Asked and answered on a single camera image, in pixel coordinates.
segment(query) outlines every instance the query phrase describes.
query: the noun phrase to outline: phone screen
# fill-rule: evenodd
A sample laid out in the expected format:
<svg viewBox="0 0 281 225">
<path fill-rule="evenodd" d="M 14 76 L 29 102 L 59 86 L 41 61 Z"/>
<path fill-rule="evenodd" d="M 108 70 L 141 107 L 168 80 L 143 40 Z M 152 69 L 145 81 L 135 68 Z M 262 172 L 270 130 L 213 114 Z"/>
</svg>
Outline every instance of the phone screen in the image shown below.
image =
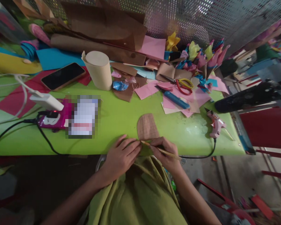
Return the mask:
<svg viewBox="0 0 281 225">
<path fill-rule="evenodd" d="M 60 70 L 57 70 L 50 75 L 44 77 L 42 82 L 51 90 L 62 86 L 68 81 L 84 73 L 84 69 L 77 63 L 72 63 Z"/>
</svg>

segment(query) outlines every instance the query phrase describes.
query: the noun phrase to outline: smartphone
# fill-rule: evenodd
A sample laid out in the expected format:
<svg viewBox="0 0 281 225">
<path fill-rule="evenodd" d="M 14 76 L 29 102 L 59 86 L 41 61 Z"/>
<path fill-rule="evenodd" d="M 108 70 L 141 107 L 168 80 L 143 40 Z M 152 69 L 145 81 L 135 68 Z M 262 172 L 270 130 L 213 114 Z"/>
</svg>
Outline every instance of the smartphone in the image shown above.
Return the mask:
<svg viewBox="0 0 281 225">
<path fill-rule="evenodd" d="M 42 83 L 52 91 L 57 91 L 85 74 L 85 70 L 77 63 L 71 63 L 41 79 Z"/>
</svg>

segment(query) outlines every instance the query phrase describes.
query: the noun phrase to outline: person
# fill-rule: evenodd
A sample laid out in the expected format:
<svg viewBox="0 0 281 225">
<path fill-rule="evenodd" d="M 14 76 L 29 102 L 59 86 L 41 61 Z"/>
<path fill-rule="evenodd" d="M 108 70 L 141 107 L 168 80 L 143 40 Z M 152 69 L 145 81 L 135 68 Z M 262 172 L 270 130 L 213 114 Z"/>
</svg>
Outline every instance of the person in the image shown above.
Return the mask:
<svg viewBox="0 0 281 225">
<path fill-rule="evenodd" d="M 142 148 L 135 138 L 121 136 L 106 161 L 42 224 L 77 223 L 88 209 L 88 224 L 189 224 L 220 225 L 218 218 L 193 186 L 180 162 L 156 146 L 178 155 L 176 145 L 164 137 L 154 139 L 154 156 L 138 157 Z M 177 201 L 164 166 L 173 176 Z"/>
</svg>

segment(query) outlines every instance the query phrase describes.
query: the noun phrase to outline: perforated metal sheet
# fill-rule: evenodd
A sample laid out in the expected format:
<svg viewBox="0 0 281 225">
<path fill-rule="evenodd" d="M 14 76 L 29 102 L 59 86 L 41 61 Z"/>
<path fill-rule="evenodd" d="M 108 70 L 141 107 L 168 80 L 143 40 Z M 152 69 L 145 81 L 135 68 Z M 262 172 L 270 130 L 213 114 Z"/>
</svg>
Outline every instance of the perforated metal sheet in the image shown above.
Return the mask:
<svg viewBox="0 0 281 225">
<path fill-rule="evenodd" d="M 34 0 L 27 0 L 36 7 Z M 56 17 L 66 18 L 57 0 L 44 0 Z M 97 5 L 95 0 L 66 0 Z M 179 45 L 194 40 L 201 47 L 215 39 L 230 44 L 229 56 L 281 19 L 281 0 L 108 0 L 117 9 L 145 13 L 148 34 L 167 38 L 174 31 Z"/>
</svg>

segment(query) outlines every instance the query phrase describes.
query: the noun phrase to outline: black cable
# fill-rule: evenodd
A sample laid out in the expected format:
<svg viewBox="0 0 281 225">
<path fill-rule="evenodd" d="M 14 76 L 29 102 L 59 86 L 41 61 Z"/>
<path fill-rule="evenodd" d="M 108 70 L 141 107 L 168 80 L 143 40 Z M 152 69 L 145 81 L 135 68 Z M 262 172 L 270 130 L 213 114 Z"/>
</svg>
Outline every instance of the black cable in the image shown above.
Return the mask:
<svg viewBox="0 0 281 225">
<path fill-rule="evenodd" d="M 11 128 L 17 126 L 17 125 L 20 124 L 20 123 L 24 123 L 24 121 L 20 121 L 20 122 L 17 122 L 17 123 L 15 123 L 15 124 L 11 125 L 11 126 L 10 126 L 9 128 L 7 128 L 5 131 L 3 131 L 2 134 L 0 134 L 0 138 L 2 138 L 2 136 L 5 135 L 5 133 L 6 133 L 7 131 L 9 131 Z"/>
<path fill-rule="evenodd" d="M 37 125 L 38 130 L 41 132 L 42 136 L 45 138 L 45 140 L 46 140 L 47 143 L 49 144 L 51 150 L 52 150 L 54 153 L 56 153 L 57 155 L 63 155 L 63 154 L 58 153 L 58 152 L 53 148 L 51 142 L 49 141 L 49 139 L 47 138 L 47 136 L 44 134 L 44 132 L 43 132 L 43 130 L 41 129 L 40 125 L 38 124 L 38 121 L 39 121 L 39 117 L 40 117 L 40 116 L 41 116 L 41 114 L 39 113 L 39 114 L 37 115 L 37 119 L 36 119 L 36 125 Z"/>
<path fill-rule="evenodd" d="M 45 140 L 47 141 L 47 143 L 49 144 L 51 150 L 56 153 L 57 155 L 64 155 L 64 154 L 60 154 L 58 153 L 52 146 L 51 142 L 48 140 L 48 138 L 46 137 L 46 135 L 44 134 L 44 132 L 42 131 L 40 125 L 38 124 L 39 118 L 42 115 L 48 115 L 49 117 L 51 116 L 52 118 L 56 118 L 58 113 L 57 112 L 50 112 L 50 111 L 41 111 L 38 113 L 37 117 L 35 119 L 25 119 L 23 121 L 17 122 L 13 125 L 11 125 L 9 128 L 7 128 L 2 134 L 0 134 L 0 138 L 2 138 L 3 135 L 5 135 L 5 133 L 7 131 L 9 131 L 11 128 L 17 126 L 20 123 L 32 123 L 35 124 L 37 126 L 37 128 L 39 129 L 39 131 L 41 132 L 42 136 L 45 138 Z"/>
<path fill-rule="evenodd" d="M 215 150 L 215 144 L 216 144 L 216 138 L 213 139 L 214 141 L 214 146 L 213 146 L 213 150 L 211 151 L 211 153 L 207 156 L 204 156 L 204 157 L 184 157 L 184 156 L 180 156 L 181 158 L 208 158 L 210 157 L 213 153 L 214 153 L 214 150 Z"/>
</svg>

